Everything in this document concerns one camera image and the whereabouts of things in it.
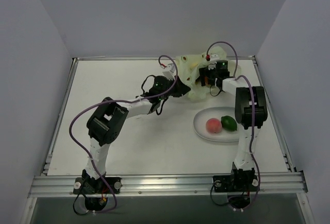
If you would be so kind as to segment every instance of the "screw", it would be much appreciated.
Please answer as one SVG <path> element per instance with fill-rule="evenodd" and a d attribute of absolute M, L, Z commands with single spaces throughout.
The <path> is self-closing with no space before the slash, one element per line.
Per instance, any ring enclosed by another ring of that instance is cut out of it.
<path fill-rule="evenodd" d="M 80 182 L 75 182 L 73 185 L 73 189 L 80 189 L 81 183 Z"/>
<path fill-rule="evenodd" d="M 214 185 L 215 187 L 221 187 L 221 181 L 219 179 L 217 179 L 215 182 L 214 182 Z"/>
<path fill-rule="evenodd" d="M 114 187 L 115 189 L 120 189 L 120 188 L 122 187 L 122 183 L 119 182 L 119 181 L 117 181 L 116 183 L 114 183 L 113 187 Z"/>
<path fill-rule="evenodd" d="M 252 181 L 252 185 L 255 186 L 255 187 L 257 187 L 258 186 L 258 180 L 254 179 Z"/>

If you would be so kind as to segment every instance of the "metal frame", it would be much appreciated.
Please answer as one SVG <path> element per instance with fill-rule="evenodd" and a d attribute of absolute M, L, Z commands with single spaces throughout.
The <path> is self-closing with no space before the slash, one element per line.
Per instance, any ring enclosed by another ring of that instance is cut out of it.
<path fill-rule="evenodd" d="M 68 84 L 65 96 L 58 116 L 56 128 L 49 147 L 48 157 L 45 162 L 44 174 L 47 174 L 47 167 L 52 159 L 53 149 L 56 143 L 58 131 L 62 122 L 63 114 L 67 105 L 70 90 L 74 80 L 75 72 L 79 61 L 104 61 L 104 60 L 157 60 L 158 57 L 89 57 L 75 58 L 69 73 Z M 260 81 L 263 85 L 258 66 L 254 56 L 239 57 L 239 60 L 252 60 Z M 275 132 L 279 140 L 281 150 L 287 159 L 289 170 L 287 173 L 261 173 L 261 194 L 290 194 L 296 193 L 303 216 L 307 224 L 314 224 L 312 212 L 307 200 L 307 186 L 303 173 L 295 173 L 292 159 L 281 133 L 276 117 L 267 95 L 267 104 L 272 118 Z M 189 196 L 208 195 L 212 186 L 214 174 L 202 175 L 122 175 L 122 187 L 118 197 L 133 196 Z M 38 197 L 75 197 L 73 195 L 73 184 L 78 176 L 38 176 L 35 177 L 30 189 L 21 224 L 30 223 L 34 207 Z M 215 195 L 226 195 L 227 193 L 215 193 Z"/>
<path fill-rule="evenodd" d="M 29 197 L 27 199 L 20 224 L 29 224 L 31 222 L 32 215 L 36 206 L 36 202 L 37 199 L 35 197 Z"/>
<path fill-rule="evenodd" d="M 72 66 L 69 72 L 69 76 L 68 76 L 68 82 L 67 82 L 67 87 L 65 89 L 65 94 L 64 94 L 64 98 L 63 98 L 63 102 L 61 105 L 61 109 L 60 112 L 58 114 L 58 118 L 57 118 L 57 122 L 56 122 L 56 126 L 55 126 L 55 130 L 54 130 L 54 134 L 53 134 L 53 138 L 51 141 L 51 144 L 49 146 L 49 151 L 48 151 L 48 155 L 53 154 L 53 149 L 56 143 L 56 139 L 57 139 L 57 135 L 58 135 L 58 131 L 61 127 L 61 123 L 62 123 L 62 119 L 63 119 L 63 114 L 65 111 L 65 107 L 67 106 L 67 102 L 69 99 L 69 95 L 70 95 L 70 90 L 72 87 L 72 83 L 73 83 L 73 79 L 74 76 L 76 74 L 76 70 L 77 70 L 77 66 L 78 66 L 78 58 L 74 58 L 73 62 L 72 62 Z"/>
<path fill-rule="evenodd" d="M 119 197 L 209 195 L 212 176 L 202 175 L 123 175 Z M 35 177 L 30 197 L 75 197 L 73 185 L 78 176 Z M 261 173 L 261 194 L 304 193 L 307 186 L 303 173 Z"/>

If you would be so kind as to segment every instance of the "black cable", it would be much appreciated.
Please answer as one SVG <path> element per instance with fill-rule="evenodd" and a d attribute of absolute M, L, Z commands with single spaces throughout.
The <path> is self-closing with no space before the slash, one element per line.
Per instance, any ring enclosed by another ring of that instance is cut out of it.
<path fill-rule="evenodd" d="M 250 197 L 248 195 L 244 196 L 244 192 L 240 196 L 230 197 L 230 206 L 233 209 L 243 209 L 250 204 Z"/>
<path fill-rule="evenodd" d="M 82 193 L 83 191 L 83 187 L 84 187 L 84 184 L 85 184 L 85 181 L 87 180 L 87 178 L 83 181 L 83 183 L 81 184 L 81 187 L 80 187 L 80 190 L 78 192 L 78 195 L 76 196 L 76 199 L 74 199 L 74 202 L 73 202 L 73 205 L 72 205 L 72 208 L 73 208 L 73 212 L 76 214 L 76 215 L 87 215 L 89 211 L 85 212 L 85 213 L 79 213 L 76 211 L 76 208 L 74 206 L 74 204 L 76 203 L 78 197 L 80 196 L 80 194 L 82 194 L 85 198 L 86 198 L 86 195 Z"/>
<path fill-rule="evenodd" d="M 160 106 L 160 112 L 158 112 L 158 110 L 156 110 L 156 114 L 159 116 L 161 115 L 162 111 L 163 111 L 163 106 L 164 106 L 164 103 L 168 100 L 168 98 L 164 99 L 163 100 L 163 103 L 161 104 Z"/>
<path fill-rule="evenodd" d="M 143 83 L 142 83 L 142 85 L 141 85 L 141 89 L 142 89 L 142 91 L 143 91 L 143 94 L 145 93 L 145 90 L 143 89 L 144 84 L 145 84 L 145 82 L 148 80 L 148 78 L 151 77 L 151 76 L 152 76 L 153 78 L 156 77 L 155 75 L 149 75 L 149 76 L 147 76 L 146 79 L 143 81 Z"/>
<path fill-rule="evenodd" d="M 230 199 L 230 200 L 228 200 L 228 202 L 217 203 L 217 202 L 214 201 L 213 196 L 212 196 L 212 191 L 213 191 L 214 187 L 215 187 L 215 185 L 213 184 L 212 187 L 211 187 L 211 190 L 210 190 L 210 197 L 211 197 L 212 202 L 213 202 L 215 205 L 220 206 L 220 207 L 228 206 L 228 205 L 231 205 L 231 204 L 233 204 L 233 203 L 235 203 L 235 202 L 239 202 L 239 201 L 241 201 L 241 200 L 242 200 L 241 198 L 242 198 L 242 196 L 243 196 L 244 193 L 245 193 L 245 192 L 243 192 L 241 196 L 238 196 L 237 198 L 239 198 L 239 199 L 237 199 L 237 200 Z"/>
<path fill-rule="evenodd" d="M 214 87 L 214 85 L 211 85 L 210 86 L 210 95 L 212 96 L 212 97 L 217 97 L 220 93 L 221 93 L 221 89 L 219 90 L 219 92 L 216 94 L 216 95 L 213 95 L 212 93 L 211 93 L 211 88 L 212 87 Z"/>

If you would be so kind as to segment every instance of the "robotic arm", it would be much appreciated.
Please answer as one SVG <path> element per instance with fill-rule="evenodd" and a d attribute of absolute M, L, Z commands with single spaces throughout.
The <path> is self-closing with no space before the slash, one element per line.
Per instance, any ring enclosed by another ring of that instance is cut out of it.
<path fill-rule="evenodd" d="M 256 139 L 268 116 L 265 90 L 262 86 L 253 86 L 254 103 L 252 103 L 247 81 L 244 78 L 230 77 L 227 61 L 219 60 L 217 55 L 211 55 L 207 60 L 210 64 L 200 69 L 201 85 L 214 85 L 220 91 L 235 96 L 235 119 L 239 131 L 238 151 L 232 173 L 230 176 L 214 176 L 214 190 L 216 192 L 237 192 L 246 189 L 256 191 L 258 181 L 251 153 L 255 151 Z M 252 105 L 255 109 L 254 127 L 252 127 Z"/>
<path fill-rule="evenodd" d="M 159 108 L 161 102 L 170 96 L 178 98 L 190 91 L 190 88 L 178 78 L 175 86 L 165 95 L 143 99 L 144 97 L 159 95 L 170 88 L 174 82 L 174 65 L 166 66 L 163 69 L 163 74 L 164 76 L 155 76 L 153 86 L 148 92 L 128 101 L 134 103 L 118 104 L 113 102 L 101 105 L 89 118 L 87 128 L 90 137 L 90 153 L 101 175 L 106 174 L 105 165 L 110 144 L 118 137 L 126 119 L 153 113 Z M 106 97 L 103 101 L 110 100 L 112 100 L 110 97 Z M 104 189 L 104 183 L 95 171 L 91 159 L 88 160 L 87 166 L 82 172 L 82 178 L 78 178 L 76 182 L 80 184 L 84 182 L 84 194 L 97 194 Z"/>

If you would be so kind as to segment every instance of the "gray wall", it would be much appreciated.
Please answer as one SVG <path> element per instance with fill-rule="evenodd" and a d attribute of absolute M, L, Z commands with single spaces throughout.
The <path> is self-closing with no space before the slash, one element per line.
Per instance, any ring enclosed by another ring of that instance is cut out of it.
<path fill-rule="evenodd" d="M 201 53 L 216 40 L 247 56 L 258 52 L 285 0 L 41 1 L 71 56 Z"/>
<path fill-rule="evenodd" d="M 71 65 L 39 0 L 0 0 L 0 223 L 18 223 L 45 159 Z"/>
<path fill-rule="evenodd" d="M 286 0 L 257 57 L 317 223 L 328 223 L 330 0 Z"/>

